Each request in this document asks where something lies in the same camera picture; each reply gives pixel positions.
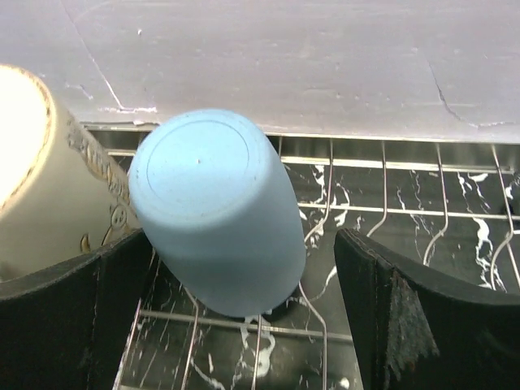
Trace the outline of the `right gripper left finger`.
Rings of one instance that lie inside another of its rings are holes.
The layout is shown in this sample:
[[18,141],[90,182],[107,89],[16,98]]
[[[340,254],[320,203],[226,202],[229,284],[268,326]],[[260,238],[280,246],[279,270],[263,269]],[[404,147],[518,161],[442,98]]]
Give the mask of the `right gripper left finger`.
[[143,231],[1,284],[3,389],[111,389],[153,260]]

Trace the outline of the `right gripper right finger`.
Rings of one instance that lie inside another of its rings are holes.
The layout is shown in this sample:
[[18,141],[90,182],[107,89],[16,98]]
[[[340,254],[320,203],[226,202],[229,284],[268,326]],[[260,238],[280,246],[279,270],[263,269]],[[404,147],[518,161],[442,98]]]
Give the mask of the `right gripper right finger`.
[[337,275],[366,389],[516,389],[519,298],[343,229]]

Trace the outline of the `cream ceramic mug green inside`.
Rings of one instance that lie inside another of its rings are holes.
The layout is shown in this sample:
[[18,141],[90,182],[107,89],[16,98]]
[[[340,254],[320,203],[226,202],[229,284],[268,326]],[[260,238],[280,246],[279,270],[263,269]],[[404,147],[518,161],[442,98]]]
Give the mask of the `cream ceramic mug green inside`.
[[139,227],[123,168],[31,72],[1,66],[1,280]]

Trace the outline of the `light blue plastic cup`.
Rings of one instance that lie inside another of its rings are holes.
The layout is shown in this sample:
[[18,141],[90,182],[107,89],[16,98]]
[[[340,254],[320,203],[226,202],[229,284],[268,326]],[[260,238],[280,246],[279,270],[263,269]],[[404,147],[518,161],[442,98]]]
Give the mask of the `light blue plastic cup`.
[[296,195],[262,130],[229,110],[195,110],[138,146],[129,192],[149,242],[205,306],[228,317],[283,303],[304,272]]

